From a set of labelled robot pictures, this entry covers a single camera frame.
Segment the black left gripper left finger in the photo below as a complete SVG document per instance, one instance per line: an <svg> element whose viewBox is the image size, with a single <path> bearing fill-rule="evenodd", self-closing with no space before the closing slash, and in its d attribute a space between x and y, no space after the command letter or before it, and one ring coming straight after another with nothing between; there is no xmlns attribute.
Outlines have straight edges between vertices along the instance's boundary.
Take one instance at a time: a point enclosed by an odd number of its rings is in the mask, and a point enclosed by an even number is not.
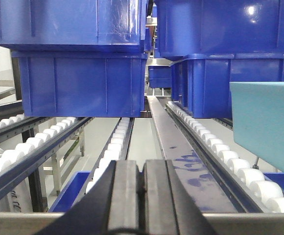
<svg viewBox="0 0 284 235"><path fill-rule="evenodd" d="M40 235L138 235L138 169L112 161L92 189Z"/></svg>

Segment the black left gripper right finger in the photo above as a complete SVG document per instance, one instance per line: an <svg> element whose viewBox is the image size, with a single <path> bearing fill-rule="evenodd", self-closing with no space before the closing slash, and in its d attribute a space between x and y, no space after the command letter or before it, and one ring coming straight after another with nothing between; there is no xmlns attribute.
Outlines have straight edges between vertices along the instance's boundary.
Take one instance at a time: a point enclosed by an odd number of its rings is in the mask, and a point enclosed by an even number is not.
<svg viewBox="0 0 284 235"><path fill-rule="evenodd" d="M144 166L145 226L151 235L215 235L185 190L170 160Z"/></svg>

